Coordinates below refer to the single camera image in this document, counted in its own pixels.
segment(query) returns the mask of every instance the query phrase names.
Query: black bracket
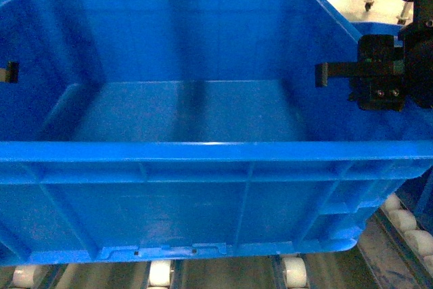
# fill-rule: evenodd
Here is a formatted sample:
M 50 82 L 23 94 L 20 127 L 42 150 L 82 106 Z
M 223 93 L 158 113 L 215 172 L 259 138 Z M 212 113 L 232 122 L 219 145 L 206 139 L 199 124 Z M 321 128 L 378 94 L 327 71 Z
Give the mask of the black bracket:
M 316 65 L 316 87 L 328 78 L 348 78 L 348 100 L 362 110 L 401 111 L 405 105 L 403 48 L 394 47 L 392 35 L 364 35 L 358 42 L 358 62 Z
M 17 62 L 9 61 L 6 69 L 0 68 L 0 81 L 4 83 L 17 83 L 18 69 L 19 64 Z

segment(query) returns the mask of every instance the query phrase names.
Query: blue plastic crate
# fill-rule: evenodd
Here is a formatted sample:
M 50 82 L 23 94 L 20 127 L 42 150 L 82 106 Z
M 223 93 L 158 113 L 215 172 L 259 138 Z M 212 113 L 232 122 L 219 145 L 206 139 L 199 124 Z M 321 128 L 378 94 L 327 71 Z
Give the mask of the blue plastic crate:
M 361 37 L 326 0 L 4 0 L 0 16 L 0 63 L 20 64 L 0 84 L 1 265 L 346 250 L 433 165 L 431 111 L 315 88 L 315 64 L 355 61 Z

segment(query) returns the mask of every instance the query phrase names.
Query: white roller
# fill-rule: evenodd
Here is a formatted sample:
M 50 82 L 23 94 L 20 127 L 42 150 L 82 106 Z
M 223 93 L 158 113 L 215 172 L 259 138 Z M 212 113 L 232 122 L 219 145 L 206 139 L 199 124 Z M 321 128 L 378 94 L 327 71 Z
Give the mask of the white roller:
M 300 257 L 288 257 L 283 259 L 286 267 L 286 281 L 288 288 L 306 286 L 305 263 Z
M 31 288 L 41 279 L 47 268 L 43 265 L 18 265 L 12 278 L 12 285 L 20 288 Z
M 433 255 L 424 257 L 424 263 L 426 264 L 428 271 L 433 274 Z
M 417 219 L 407 210 L 393 210 L 389 212 L 390 220 L 401 231 L 417 229 Z
M 386 199 L 382 208 L 386 211 L 398 210 L 401 208 L 400 199 L 393 193 Z
M 170 260 L 152 261 L 149 272 L 149 285 L 155 287 L 170 286 Z
M 409 230 L 405 232 L 407 243 L 419 255 L 433 255 L 433 236 L 424 230 Z

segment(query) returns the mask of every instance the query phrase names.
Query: blue bin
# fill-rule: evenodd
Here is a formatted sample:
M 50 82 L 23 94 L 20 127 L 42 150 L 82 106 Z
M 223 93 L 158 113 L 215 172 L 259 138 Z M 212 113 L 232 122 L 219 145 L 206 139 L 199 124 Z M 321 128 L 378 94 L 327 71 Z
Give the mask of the blue bin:
M 315 88 L 315 64 L 355 61 L 361 37 L 326 0 L 5 0 L 0 16 L 0 63 L 20 64 L 0 84 L 1 265 L 346 250 L 433 165 L 431 111 Z

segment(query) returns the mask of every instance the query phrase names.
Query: floor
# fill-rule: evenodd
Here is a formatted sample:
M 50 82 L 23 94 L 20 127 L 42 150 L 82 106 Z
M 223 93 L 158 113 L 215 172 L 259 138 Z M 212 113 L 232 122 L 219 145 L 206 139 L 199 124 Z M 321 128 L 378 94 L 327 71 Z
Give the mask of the floor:
M 365 11 L 365 0 L 328 0 L 344 17 L 352 22 L 383 22 L 397 24 L 401 13 L 402 0 L 374 0 L 369 12 Z

